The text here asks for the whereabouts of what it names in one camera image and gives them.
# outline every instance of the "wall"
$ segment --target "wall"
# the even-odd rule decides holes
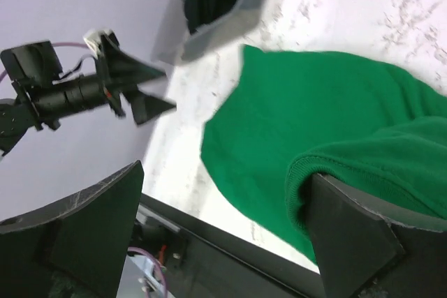
[[[89,29],[110,27],[124,51],[149,61],[167,4],[168,0],[0,0],[0,50],[43,39],[82,42]],[[85,53],[57,51],[67,69]],[[146,89],[163,91],[163,86]],[[0,98],[14,97],[4,80]],[[153,126],[136,128],[131,114],[118,120],[108,107],[61,123],[56,132],[30,129],[0,163],[0,220],[86,188],[141,159]]]

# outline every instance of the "table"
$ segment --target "table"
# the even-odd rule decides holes
[[[175,67],[167,97],[177,101],[177,112],[157,123],[143,162],[143,193],[318,271],[234,209],[200,161],[203,125],[237,85],[240,47],[351,52],[401,66],[447,94],[446,11],[444,0],[267,0],[256,30]]]

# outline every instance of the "plastic container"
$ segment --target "plastic container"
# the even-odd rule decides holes
[[[265,0],[237,0],[233,9],[211,24],[203,25],[187,35],[183,2],[172,0],[157,37],[158,48],[153,61],[168,64],[189,63],[218,47],[255,29],[262,15]]]

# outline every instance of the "purple cable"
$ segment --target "purple cable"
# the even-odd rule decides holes
[[[127,249],[127,251],[146,256],[147,258],[149,258],[152,261],[152,263],[154,263],[154,266],[160,272],[161,284],[163,285],[163,288],[164,288],[163,298],[168,298],[168,284],[166,283],[166,277],[163,273],[163,270],[160,267],[159,261],[154,256],[149,254],[147,251],[145,251],[144,249],[138,248],[138,247],[129,247]]]
[[[77,48],[89,49],[89,47],[84,43],[77,43],[77,42],[56,42],[53,43],[52,45],[53,47],[77,47]],[[6,75],[7,75],[6,70],[0,73],[0,83],[6,77]]]

